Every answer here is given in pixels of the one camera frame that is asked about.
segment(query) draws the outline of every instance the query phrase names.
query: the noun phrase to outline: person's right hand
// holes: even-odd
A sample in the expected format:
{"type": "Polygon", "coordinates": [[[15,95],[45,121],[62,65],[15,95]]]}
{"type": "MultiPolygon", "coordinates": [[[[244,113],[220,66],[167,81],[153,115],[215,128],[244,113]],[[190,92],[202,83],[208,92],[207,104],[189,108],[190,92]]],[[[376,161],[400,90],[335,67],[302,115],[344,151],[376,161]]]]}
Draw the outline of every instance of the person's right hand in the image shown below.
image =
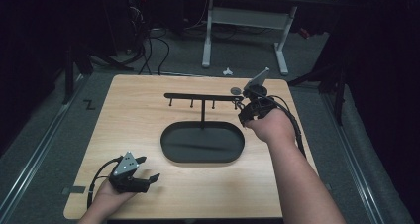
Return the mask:
{"type": "Polygon", "coordinates": [[[272,109],[264,118],[251,120],[245,124],[253,129],[257,137],[268,144],[274,141],[292,142],[295,132],[290,119],[280,109],[272,109]]]}

